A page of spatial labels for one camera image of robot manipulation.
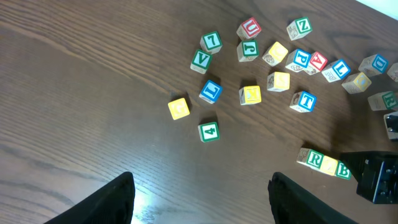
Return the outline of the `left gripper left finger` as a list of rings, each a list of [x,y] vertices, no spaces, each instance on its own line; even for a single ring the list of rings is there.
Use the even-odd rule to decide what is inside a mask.
[[[45,224],[131,224],[134,198],[133,174],[124,172]]]

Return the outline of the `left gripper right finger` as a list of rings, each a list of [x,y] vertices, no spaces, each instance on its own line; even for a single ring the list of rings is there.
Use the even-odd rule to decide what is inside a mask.
[[[281,172],[268,184],[269,202],[276,224],[355,224]]]

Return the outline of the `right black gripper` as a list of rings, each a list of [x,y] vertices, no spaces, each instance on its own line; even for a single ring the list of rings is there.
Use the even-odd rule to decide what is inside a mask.
[[[373,204],[397,203],[396,152],[344,152],[340,160],[358,181],[358,195]]]

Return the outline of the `yellow O block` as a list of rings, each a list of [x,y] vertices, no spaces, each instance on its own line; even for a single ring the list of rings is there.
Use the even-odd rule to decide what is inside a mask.
[[[319,171],[324,174],[334,176],[337,170],[337,166],[338,166],[338,160],[332,157],[323,156]]]
[[[348,76],[347,79],[341,84],[341,86],[349,94],[356,94],[366,91],[371,84],[372,81],[366,76],[366,74],[363,72],[359,72],[354,75]]]

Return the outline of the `blue T block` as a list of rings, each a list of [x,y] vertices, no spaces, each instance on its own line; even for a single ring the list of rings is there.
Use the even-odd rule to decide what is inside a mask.
[[[289,107],[300,113],[312,112],[315,104],[317,102],[317,97],[306,91],[300,91],[294,93]]]

